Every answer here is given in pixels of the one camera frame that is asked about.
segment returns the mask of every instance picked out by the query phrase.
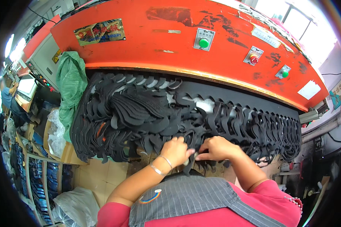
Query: bangle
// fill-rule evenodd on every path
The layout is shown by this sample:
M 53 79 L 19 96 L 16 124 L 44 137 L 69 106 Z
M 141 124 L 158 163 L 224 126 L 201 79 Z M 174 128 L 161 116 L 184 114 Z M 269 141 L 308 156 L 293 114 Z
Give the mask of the bangle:
M 155 166 L 153 166 L 153 162 L 151 162 L 149 165 L 157 174 L 162 175 L 162 176 L 166 176 L 166 174 L 162 173 L 162 171 L 160 171 Z
M 164 159 L 168 162 L 168 164 L 170 165 L 170 169 L 171 169 L 171 170 L 173 169 L 173 166 L 172 166 L 172 164 L 171 164 L 171 162 L 169 161 L 168 158 L 164 157 L 163 155 L 159 155 L 159 157 L 164 158 Z

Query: striped apron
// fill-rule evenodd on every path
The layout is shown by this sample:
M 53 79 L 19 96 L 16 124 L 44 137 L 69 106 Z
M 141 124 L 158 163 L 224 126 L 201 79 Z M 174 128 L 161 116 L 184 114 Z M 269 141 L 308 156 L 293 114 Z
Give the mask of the striped apron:
M 168 178 L 146 191 L 131 207 L 129 226 L 223 207 L 258 227 L 285 227 L 242 202 L 225 179 L 194 175 Z

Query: worker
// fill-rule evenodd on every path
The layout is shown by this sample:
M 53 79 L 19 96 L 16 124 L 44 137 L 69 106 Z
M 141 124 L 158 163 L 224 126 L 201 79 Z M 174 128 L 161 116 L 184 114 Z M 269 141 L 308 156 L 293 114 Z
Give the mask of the worker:
M 13 95 L 15 94 L 18 86 L 19 84 L 15 83 L 12 88 L 8 88 L 6 86 L 5 78 L 0 77 L 0 91 L 2 103 L 6 108 L 10 109 L 15 116 L 18 116 L 20 119 L 22 119 L 28 124 L 32 123 L 35 126 L 37 126 L 38 124 L 40 124 L 40 119 L 34 117 L 32 114 L 27 113 L 21 106 L 19 106 L 15 98 L 13 98 Z
M 202 175 L 177 173 L 162 181 L 194 152 L 183 137 L 166 142 L 151 164 L 113 190 L 96 226 L 297 226 L 300 199 L 280 191 L 239 146 L 223 137 L 205 139 L 196 160 L 230 160 L 244 191 L 223 178 Z

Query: blue shirt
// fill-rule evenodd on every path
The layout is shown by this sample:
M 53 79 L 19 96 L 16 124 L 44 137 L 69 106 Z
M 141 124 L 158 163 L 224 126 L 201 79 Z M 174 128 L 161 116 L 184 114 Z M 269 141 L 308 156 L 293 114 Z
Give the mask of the blue shirt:
M 9 88 L 4 88 L 1 91 L 1 100 L 4 106 L 10 109 L 11 106 L 11 99 L 13 98 L 12 94 L 9 93 Z

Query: stack of insoles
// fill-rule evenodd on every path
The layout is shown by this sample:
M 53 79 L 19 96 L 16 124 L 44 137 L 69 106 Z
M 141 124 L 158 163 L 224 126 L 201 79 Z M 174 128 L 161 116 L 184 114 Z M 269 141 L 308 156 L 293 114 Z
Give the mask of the stack of insoles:
M 205 99 L 210 100 L 208 109 L 200 108 Z M 82 161 L 97 155 L 103 163 L 108 157 L 116 162 L 139 157 L 138 146 L 149 155 L 153 150 L 159 154 L 174 136 L 183 136 L 188 147 L 197 150 L 205 138 L 215 135 L 240 145 L 256 162 L 265 157 L 270 163 L 278 153 L 291 161 L 300 151 L 300 123 L 293 118 L 218 97 L 202 99 L 200 92 L 183 92 L 181 80 L 130 74 L 93 75 L 70 133 Z M 199 164 L 212 166 L 215 162 Z

